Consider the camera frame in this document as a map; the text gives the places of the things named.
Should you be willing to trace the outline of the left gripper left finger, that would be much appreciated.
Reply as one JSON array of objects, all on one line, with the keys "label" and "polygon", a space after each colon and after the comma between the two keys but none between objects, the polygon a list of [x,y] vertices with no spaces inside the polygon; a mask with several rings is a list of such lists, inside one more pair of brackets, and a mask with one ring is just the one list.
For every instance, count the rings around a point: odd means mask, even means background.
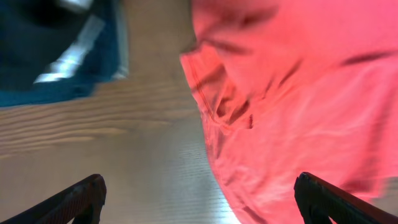
[{"label": "left gripper left finger", "polygon": [[1,224],[98,224],[105,200],[105,181],[93,174]]}]

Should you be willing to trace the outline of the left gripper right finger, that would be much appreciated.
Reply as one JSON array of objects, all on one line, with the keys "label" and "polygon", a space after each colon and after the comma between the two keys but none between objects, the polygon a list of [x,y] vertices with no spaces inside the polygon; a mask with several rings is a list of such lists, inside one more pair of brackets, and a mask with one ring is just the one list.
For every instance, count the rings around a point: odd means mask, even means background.
[{"label": "left gripper right finger", "polygon": [[397,217],[308,173],[295,181],[294,197],[305,224],[397,224]]}]

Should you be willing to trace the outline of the red printed t-shirt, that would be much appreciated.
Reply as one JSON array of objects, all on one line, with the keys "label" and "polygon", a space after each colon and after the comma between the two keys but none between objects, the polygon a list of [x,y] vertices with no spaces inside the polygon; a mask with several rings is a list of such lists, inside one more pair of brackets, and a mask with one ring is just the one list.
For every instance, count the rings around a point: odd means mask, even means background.
[{"label": "red printed t-shirt", "polygon": [[241,223],[302,223],[310,172],[365,200],[397,175],[397,0],[196,0],[180,61]]}]

